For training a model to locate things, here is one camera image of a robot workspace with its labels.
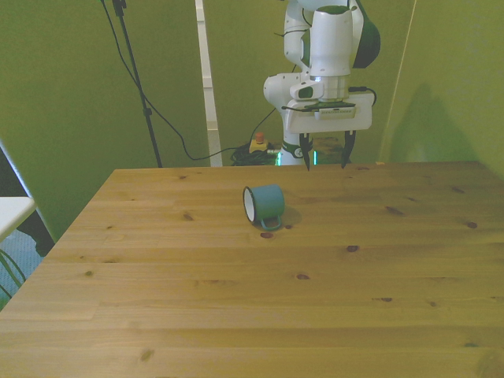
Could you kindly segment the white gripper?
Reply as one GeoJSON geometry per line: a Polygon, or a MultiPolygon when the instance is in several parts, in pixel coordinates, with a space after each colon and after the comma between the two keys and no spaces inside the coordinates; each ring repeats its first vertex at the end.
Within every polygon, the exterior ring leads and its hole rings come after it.
{"type": "Polygon", "coordinates": [[[303,161],[310,170],[309,152],[313,142],[309,133],[345,131],[341,167],[344,169],[356,140],[356,131],[368,129],[372,124],[372,94],[351,94],[338,102],[316,100],[291,100],[284,109],[283,126],[299,135],[303,161]]]}

